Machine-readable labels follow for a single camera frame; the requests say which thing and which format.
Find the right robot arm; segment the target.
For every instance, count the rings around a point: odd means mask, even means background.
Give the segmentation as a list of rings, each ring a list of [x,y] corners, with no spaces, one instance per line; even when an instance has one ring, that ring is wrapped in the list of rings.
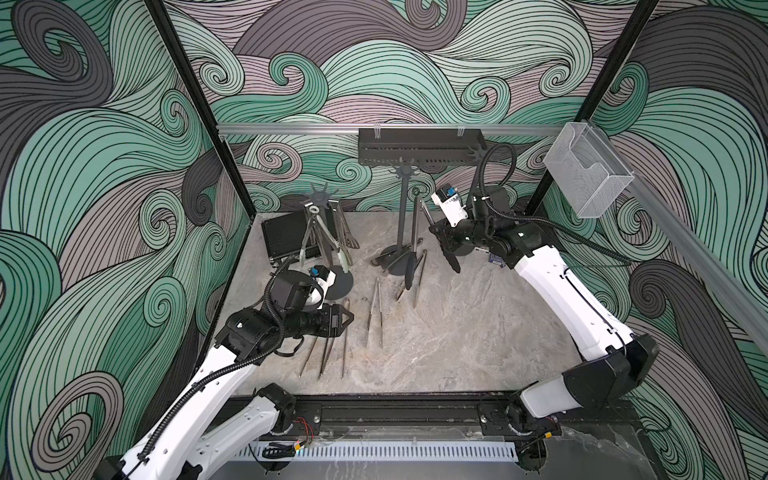
[[[502,259],[552,309],[567,329],[583,362],[519,393],[526,419],[540,419],[577,408],[601,409],[639,387],[659,354],[657,342],[621,323],[575,275],[559,250],[531,222],[503,221],[487,226],[443,219],[429,226],[452,269],[455,251],[465,245],[485,248]]]

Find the steel fork-tip tongs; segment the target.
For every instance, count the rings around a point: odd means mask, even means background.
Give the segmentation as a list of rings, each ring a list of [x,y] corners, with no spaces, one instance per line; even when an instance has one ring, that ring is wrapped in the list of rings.
[[[334,214],[334,221],[340,230],[339,242],[342,243],[346,248],[358,250],[360,248],[360,244],[351,232],[341,203],[338,200],[330,200],[329,205]]]

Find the dark slim steel tongs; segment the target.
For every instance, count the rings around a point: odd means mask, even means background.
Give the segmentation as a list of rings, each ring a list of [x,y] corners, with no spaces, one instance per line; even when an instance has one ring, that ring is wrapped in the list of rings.
[[[421,253],[421,255],[418,257],[418,259],[416,261],[416,264],[415,264],[416,276],[415,276],[415,280],[413,282],[413,285],[411,287],[411,290],[413,291],[412,306],[413,306],[414,309],[416,309],[417,306],[418,306],[419,297],[420,297],[420,293],[421,293],[421,284],[422,284],[422,279],[423,279],[424,271],[425,271],[425,262],[426,262],[427,257],[428,257],[428,251],[424,250]],[[404,295],[406,290],[407,290],[407,288],[406,288],[405,281],[402,281],[400,286],[398,287],[397,293],[395,295],[395,301],[396,302],[400,301],[400,299],[402,298],[402,296]]]

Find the black locking tongs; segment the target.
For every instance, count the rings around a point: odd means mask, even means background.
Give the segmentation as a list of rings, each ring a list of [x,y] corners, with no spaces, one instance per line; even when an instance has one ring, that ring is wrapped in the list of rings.
[[[444,226],[437,225],[432,220],[429,214],[429,211],[426,208],[425,202],[421,199],[421,196],[418,193],[418,191],[415,190],[414,199],[413,199],[413,218],[412,218],[412,224],[411,224],[411,247],[407,255],[405,280],[404,280],[404,286],[406,290],[410,290],[412,288],[414,278],[415,278],[416,260],[417,260],[416,249],[418,245],[418,221],[419,221],[418,209],[421,209],[425,212],[426,218],[429,223],[429,231],[436,237],[440,250],[444,258],[448,261],[452,270],[455,273],[461,272],[461,266],[458,262],[457,256],[453,251],[449,250],[449,247],[451,246],[451,240],[448,236],[447,229]]]

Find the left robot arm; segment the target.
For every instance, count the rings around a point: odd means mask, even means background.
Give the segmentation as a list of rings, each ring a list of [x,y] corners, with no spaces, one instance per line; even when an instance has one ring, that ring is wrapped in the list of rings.
[[[338,338],[355,316],[342,304],[272,319],[265,309],[232,314],[184,391],[140,441],[101,461],[97,479],[208,479],[236,453],[266,434],[294,424],[295,397],[272,383],[240,411],[211,424],[232,394],[287,338]]]

